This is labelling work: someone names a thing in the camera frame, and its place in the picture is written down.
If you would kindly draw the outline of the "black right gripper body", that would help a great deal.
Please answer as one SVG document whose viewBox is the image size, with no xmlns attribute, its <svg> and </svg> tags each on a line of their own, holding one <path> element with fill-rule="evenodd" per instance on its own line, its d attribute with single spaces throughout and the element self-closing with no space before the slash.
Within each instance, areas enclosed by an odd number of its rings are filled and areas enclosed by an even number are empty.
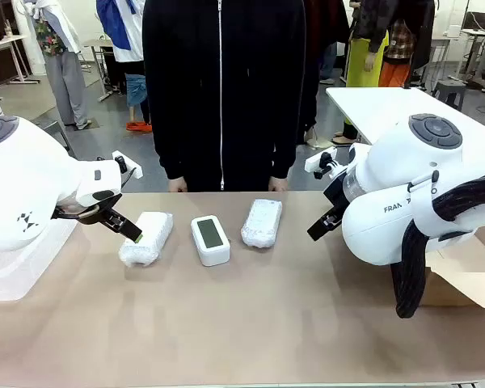
<svg viewBox="0 0 485 388">
<path fill-rule="evenodd" d="M 338 176 L 324 190 L 323 195 L 331 202 L 332 208 L 328 211 L 332 220 L 340 221 L 349 201 L 344 194 L 344 176 Z"/>
</svg>

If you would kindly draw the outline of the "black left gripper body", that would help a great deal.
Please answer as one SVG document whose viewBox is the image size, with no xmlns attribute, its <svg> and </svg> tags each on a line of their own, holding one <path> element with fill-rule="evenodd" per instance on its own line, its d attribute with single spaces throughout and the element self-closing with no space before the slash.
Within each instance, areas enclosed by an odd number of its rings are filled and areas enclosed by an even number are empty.
<svg viewBox="0 0 485 388">
<path fill-rule="evenodd" d="M 114 209 L 114 206 L 121 197 L 121 194 L 114 195 L 76 214 L 65 213 L 61 207 L 56 207 L 51 218 L 75 220 L 83 225 L 100 223 L 108 229 L 119 229 L 124 224 L 124 217 Z"/>
</svg>

